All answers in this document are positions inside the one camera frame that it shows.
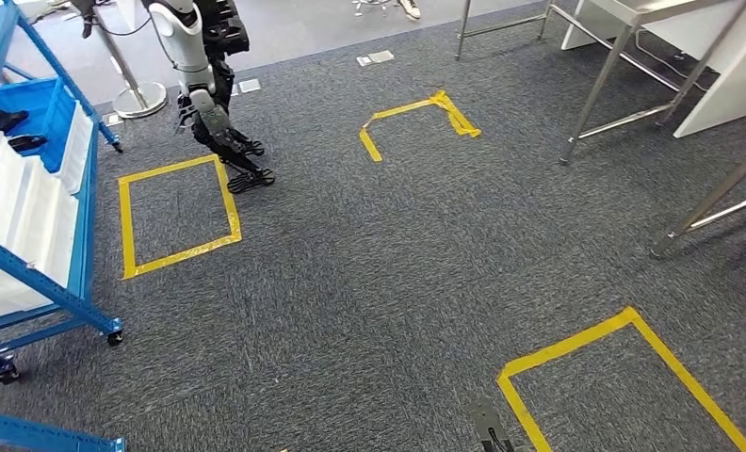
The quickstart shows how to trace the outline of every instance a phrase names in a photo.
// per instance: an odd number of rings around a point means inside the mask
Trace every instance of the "metal stand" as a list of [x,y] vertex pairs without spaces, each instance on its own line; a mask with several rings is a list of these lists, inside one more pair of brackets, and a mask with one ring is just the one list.
[[681,221],[678,225],[671,228],[661,240],[657,241],[651,249],[651,253],[654,256],[660,256],[667,248],[669,248],[675,240],[679,239],[682,235],[689,234],[692,231],[696,231],[708,224],[717,221],[720,218],[727,217],[735,212],[738,212],[746,208],[746,200],[729,207],[721,212],[718,212],[712,216],[703,218],[709,210],[717,203],[723,196],[725,196],[731,189],[738,184],[746,176],[746,160],[739,164],[728,177],[726,177],[717,188],[703,198],[698,205],[689,212],[686,219]]
[[[94,8],[93,11],[98,24],[103,24],[104,20],[98,8]],[[112,61],[127,86],[112,101],[112,107],[115,108],[118,116],[125,119],[143,118],[162,109],[168,101],[168,92],[165,87],[156,82],[138,84],[112,36],[102,26],[96,26],[95,28],[109,54],[112,55]]]
[[353,0],[352,4],[356,5],[356,10],[354,11],[354,16],[361,16],[362,15],[362,5],[368,5],[369,7],[381,7],[381,11],[383,11],[383,14],[387,15],[387,4],[390,3],[392,0]]
[[[686,95],[689,93],[689,90],[695,85],[698,78],[700,78],[700,75],[701,73],[703,73],[703,70],[708,64],[708,60],[711,58],[711,55],[714,53],[717,47],[720,46],[720,44],[722,43],[722,40],[725,38],[725,35],[727,35],[728,31],[731,29],[731,27],[737,21],[739,16],[741,16],[744,10],[746,9],[746,0],[742,0],[742,4],[737,10],[737,12],[728,21],[725,27],[720,31],[720,33],[717,35],[715,40],[709,45],[708,49],[706,49],[703,57],[698,62],[697,66],[695,66],[694,70],[692,70],[692,72],[687,77],[687,80],[684,83],[684,86],[679,88],[673,82],[667,80],[662,75],[654,72],[652,69],[643,65],[642,63],[637,61],[634,57],[626,54],[624,52],[625,45],[628,43],[628,40],[631,38],[631,36],[634,33],[636,33],[643,24],[648,24],[651,22],[668,19],[670,17],[676,16],[676,15],[679,15],[685,12],[689,12],[695,9],[710,6],[715,3],[714,0],[688,0],[688,1],[685,0],[685,1],[678,1],[678,2],[664,2],[661,0],[643,1],[643,2],[640,2],[638,0],[590,0],[590,1],[592,1],[593,3],[595,3],[595,5],[599,7],[604,7],[605,10],[619,11],[619,17],[618,15],[615,15],[615,17],[624,23],[624,27],[613,45],[607,42],[606,40],[603,40],[595,36],[595,34],[591,32],[591,30],[587,29],[575,17],[567,13],[565,10],[556,6],[555,0],[547,0],[547,3],[545,4],[545,11],[543,14],[539,14],[533,17],[528,17],[528,18],[521,19],[519,21],[511,22],[508,24],[494,25],[488,28],[482,28],[480,30],[474,30],[474,31],[467,31],[467,19],[470,15],[471,0],[465,0],[464,9],[462,10],[462,21],[461,21],[460,31],[458,33],[459,48],[456,53],[456,59],[459,59],[462,56],[462,46],[464,44],[465,38],[469,38],[469,37],[476,36],[476,35],[481,35],[484,33],[489,33],[492,31],[502,30],[505,28],[511,28],[513,26],[517,26],[521,24],[529,24],[532,22],[542,21],[542,27],[540,28],[540,32],[537,35],[537,39],[541,39],[543,36],[543,32],[545,30],[545,25],[547,23],[548,18],[550,17],[551,12],[555,12],[562,19],[570,23],[572,26],[581,30],[587,36],[589,36],[593,40],[596,40],[601,45],[603,45],[604,47],[610,50],[608,57],[606,59],[606,63],[601,69],[601,72],[598,74],[598,77],[595,80],[594,86],[592,87],[592,91],[590,92],[590,95],[587,98],[586,103],[584,104],[583,108],[581,109],[580,114],[578,115],[578,120],[576,121],[576,125],[573,128],[572,133],[570,134],[570,137],[567,138],[567,143],[562,148],[561,154],[559,155],[559,161],[561,164],[567,164],[570,161],[570,155],[573,153],[573,149],[576,147],[576,144],[578,143],[578,141],[583,138],[592,137],[594,135],[600,134],[602,132],[606,132],[607,130],[613,129],[615,127],[629,124],[631,122],[638,121],[642,118],[647,118],[649,116],[653,116],[653,115],[656,115],[658,113],[665,112],[665,111],[667,112],[667,114],[661,120],[659,120],[657,124],[661,125],[665,121],[667,121],[670,118],[670,116],[674,113],[674,111],[678,108],[678,106],[681,105],[681,102],[684,100],[684,97],[686,97]],[[608,76],[611,73],[611,70],[614,68],[614,65],[617,63],[617,60],[619,58],[627,61],[628,63],[630,63],[637,69],[639,69],[640,71],[647,73],[648,75],[656,79],[658,82],[660,82],[662,85],[666,86],[669,89],[672,89],[673,91],[676,91],[677,94],[667,104],[654,106],[653,108],[649,108],[643,111],[639,111],[637,113],[633,113],[624,118],[620,118],[616,121],[612,121],[604,125],[599,125],[597,127],[593,127],[592,129],[585,131],[584,126],[586,125],[586,122],[589,119],[590,114],[592,113],[592,109],[594,108],[595,101],[597,100],[597,97],[600,94],[601,89],[606,84]]]

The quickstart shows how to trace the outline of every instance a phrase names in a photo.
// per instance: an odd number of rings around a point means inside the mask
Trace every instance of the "black cable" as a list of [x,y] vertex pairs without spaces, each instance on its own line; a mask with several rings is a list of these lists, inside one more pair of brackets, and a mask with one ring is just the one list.
[[99,25],[101,27],[101,29],[106,32],[107,35],[112,35],[112,36],[131,36],[131,35],[134,35],[135,33],[139,32],[140,30],[142,30],[146,25],[148,25],[148,23],[150,21],[151,21],[151,16],[149,16],[149,18],[146,19],[146,22],[144,22],[143,25],[141,25],[140,27],[138,27],[138,29],[136,29],[134,31],[130,31],[128,33],[115,33],[113,31],[109,31],[108,29],[106,29],[106,27],[103,26],[102,24],[97,24],[97,25]]

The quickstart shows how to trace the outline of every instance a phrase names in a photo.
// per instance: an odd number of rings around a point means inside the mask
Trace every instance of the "robot leg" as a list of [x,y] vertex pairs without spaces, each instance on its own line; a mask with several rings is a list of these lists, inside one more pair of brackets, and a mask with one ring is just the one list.
[[227,185],[232,193],[242,193],[258,186],[269,186],[276,181],[273,171],[260,169],[248,158],[249,154],[262,155],[265,150],[259,141],[251,141],[235,129],[228,129],[231,135],[228,142],[236,146],[221,144],[207,130],[198,114],[193,116],[193,136],[196,141],[208,147],[210,151],[220,157],[220,161],[233,168],[239,174],[232,178]]

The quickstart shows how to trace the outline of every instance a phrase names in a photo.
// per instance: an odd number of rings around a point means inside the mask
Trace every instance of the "stainless steel table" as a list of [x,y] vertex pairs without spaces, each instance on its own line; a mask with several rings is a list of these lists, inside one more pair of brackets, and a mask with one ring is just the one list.
[[696,231],[700,228],[703,228],[704,226],[713,223],[714,221],[717,221],[720,218],[727,217],[733,213],[738,212],[739,210],[745,209],[746,200],[725,210],[722,210],[714,215],[704,218],[705,214],[707,214],[708,211],[711,210],[712,207],[714,207],[714,204],[716,204],[720,199],[728,194],[728,192],[731,191],[731,189],[739,182],[741,182],[741,180],[744,179],[745,176],[746,159],[744,162],[740,163],[736,167],[736,169],[734,169],[734,171],[728,175],[728,177],[720,182],[720,184],[717,185],[714,191],[703,198],[703,200],[700,201],[700,203],[698,203],[698,205],[695,206],[695,208],[692,209],[691,212],[689,212],[686,218],[666,231],[664,236],[662,236],[661,239],[658,240],[656,244],[651,248],[651,254],[658,257],[682,235]]
[[[728,30],[731,29],[731,27],[736,22],[737,18],[741,16],[742,12],[744,12],[744,10],[746,9],[746,0],[742,0],[742,5],[738,9],[736,14],[720,31],[716,39],[708,47],[708,50],[706,50],[704,56],[700,59],[698,64],[689,74],[689,77],[687,77],[687,80],[686,82],[684,82],[684,85],[679,88],[676,84],[667,80],[664,76],[654,72],[647,66],[637,61],[634,57],[624,52],[625,45],[630,40],[631,36],[634,33],[636,33],[637,30],[639,30],[644,24],[650,24],[652,22],[669,19],[676,15],[691,12],[699,8],[710,7],[724,0],[589,0],[589,1],[597,5],[599,8],[603,9],[604,11],[606,11],[609,15],[614,16],[621,23],[623,23],[622,30],[620,34],[617,36],[617,39],[615,40],[613,44],[596,36],[589,29],[587,29],[583,24],[581,24],[575,17],[573,17],[571,14],[569,14],[564,9],[557,6],[555,4],[556,0],[547,0],[544,12],[542,14],[538,14],[536,16],[528,17],[528,18],[521,19],[519,21],[511,22],[508,24],[498,24],[498,25],[494,25],[494,26],[490,26],[487,28],[483,28],[480,30],[474,30],[474,31],[467,31],[467,20],[470,14],[471,0],[465,0],[464,10],[462,11],[462,22],[461,22],[461,26],[459,30],[459,48],[456,54],[457,59],[459,59],[462,56],[462,46],[464,44],[465,38],[469,38],[469,37],[484,34],[484,33],[489,33],[489,32],[496,31],[496,30],[510,28],[510,27],[517,26],[520,24],[542,22],[539,34],[537,36],[537,38],[540,39],[543,36],[545,25],[552,12],[558,14],[562,19],[566,20],[567,22],[569,22],[576,28],[580,29],[582,32],[584,32],[585,34],[587,34],[588,36],[590,36],[591,38],[593,38],[594,40],[596,40],[597,42],[599,42],[600,44],[602,44],[603,46],[607,47],[610,50],[608,57],[606,59],[606,63],[604,64],[603,68],[598,74],[597,79],[595,79],[595,83],[594,83],[594,86],[592,87],[592,91],[590,92],[590,95],[587,98],[587,101],[584,103],[584,106],[581,109],[580,114],[578,115],[578,120],[576,121],[576,125],[573,127],[570,137],[567,138],[567,142],[562,148],[561,154],[559,156],[559,161],[562,164],[567,164],[570,161],[570,156],[573,153],[573,149],[576,147],[576,144],[578,143],[578,141],[583,138],[592,137],[594,135],[600,134],[602,132],[606,132],[607,130],[613,129],[615,127],[619,127],[621,125],[625,125],[633,121],[637,121],[642,118],[647,118],[649,116],[653,116],[653,115],[656,115],[662,112],[666,112],[666,113],[662,117],[662,119],[659,120],[657,123],[662,124],[666,120],[668,120],[669,117],[672,115],[672,113],[675,111],[675,109],[681,104],[681,101],[684,99],[684,97],[686,97],[689,90],[694,86],[695,82],[697,81],[697,79],[700,77],[701,73],[705,69],[706,64],[708,63],[708,59],[713,54],[714,50],[720,45],[720,43],[722,42],[722,39],[727,34]],[[620,58],[632,64],[633,66],[643,71],[644,73],[647,73],[648,75],[652,76],[654,79],[656,79],[658,82],[660,82],[667,88],[672,89],[673,91],[676,91],[677,94],[667,104],[654,106],[652,108],[639,111],[637,113],[628,115],[624,118],[620,118],[616,121],[612,121],[607,124],[599,125],[597,127],[593,127],[592,129],[585,131],[584,127],[586,125],[587,119],[592,113],[592,109],[594,108],[595,101],[597,100],[597,97],[600,94],[601,89],[606,84],[608,75],[611,73],[611,70],[614,68],[614,65],[617,63],[617,60]]]

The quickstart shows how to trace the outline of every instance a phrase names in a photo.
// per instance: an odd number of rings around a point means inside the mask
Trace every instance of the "caster wheel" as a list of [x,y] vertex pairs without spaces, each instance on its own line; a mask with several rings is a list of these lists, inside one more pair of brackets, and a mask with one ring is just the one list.
[[110,347],[115,347],[123,342],[123,331],[114,331],[106,336],[106,342]]
[[18,369],[15,368],[13,365],[10,370],[5,370],[0,374],[0,383],[1,384],[11,384],[13,381],[18,379],[21,376],[21,374],[18,372]]

